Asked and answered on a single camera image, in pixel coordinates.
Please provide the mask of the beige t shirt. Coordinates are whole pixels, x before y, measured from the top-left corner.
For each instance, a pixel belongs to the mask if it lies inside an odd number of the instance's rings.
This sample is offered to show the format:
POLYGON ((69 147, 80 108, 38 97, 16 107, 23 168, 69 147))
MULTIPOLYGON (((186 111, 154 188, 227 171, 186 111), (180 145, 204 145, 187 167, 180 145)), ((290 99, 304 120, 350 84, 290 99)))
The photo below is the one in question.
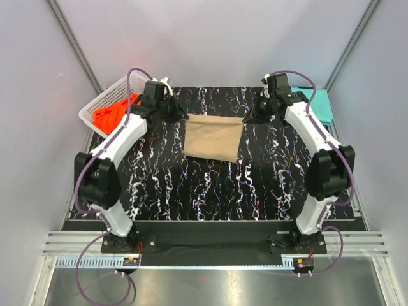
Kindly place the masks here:
POLYGON ((183 153, 189 157, 235 163, 243 126, 240 117, 190 114, 183 153))

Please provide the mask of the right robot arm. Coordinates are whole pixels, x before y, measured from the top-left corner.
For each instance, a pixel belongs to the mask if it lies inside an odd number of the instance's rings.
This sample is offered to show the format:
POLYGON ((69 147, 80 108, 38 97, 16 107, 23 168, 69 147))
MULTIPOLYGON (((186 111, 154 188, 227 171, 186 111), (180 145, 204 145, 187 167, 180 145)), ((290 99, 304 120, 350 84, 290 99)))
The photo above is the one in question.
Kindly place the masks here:
POLYGON ((245 124, 266 124, 270 117, 279 115, 298 133, 311 156, 304 182, 307 198, 294 228, 283 237, 271 239, 270 244, 280 249, 305 252, 319 243, 323 221, 334 205, 346 206, 355 193, 353 168, 355 151, 343 146, 323 127, 312 111, 313 97, 293 91, 288 82, 288 70, 280 70, 263 77, 263 89, 254 99, 245 124), (346 190, 349 198, 339 202, 346 190))

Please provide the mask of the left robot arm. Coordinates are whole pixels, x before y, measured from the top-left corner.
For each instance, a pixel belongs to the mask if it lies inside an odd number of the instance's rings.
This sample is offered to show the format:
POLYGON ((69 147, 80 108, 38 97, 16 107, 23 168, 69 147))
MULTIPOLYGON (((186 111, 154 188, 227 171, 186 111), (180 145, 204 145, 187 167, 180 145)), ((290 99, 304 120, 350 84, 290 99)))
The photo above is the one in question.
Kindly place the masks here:
POLYGON ((173 123, 188 116, 175 101, 168 78, 148 80, 143 94, 126 110, 114 131, 90 153, 75 156, 75 205, 88 204, 107 227, 106 242, 116 252, 131 252, 140 244, 136 224, 120 202, 117 169, 131 147, 158 122, 173 123))

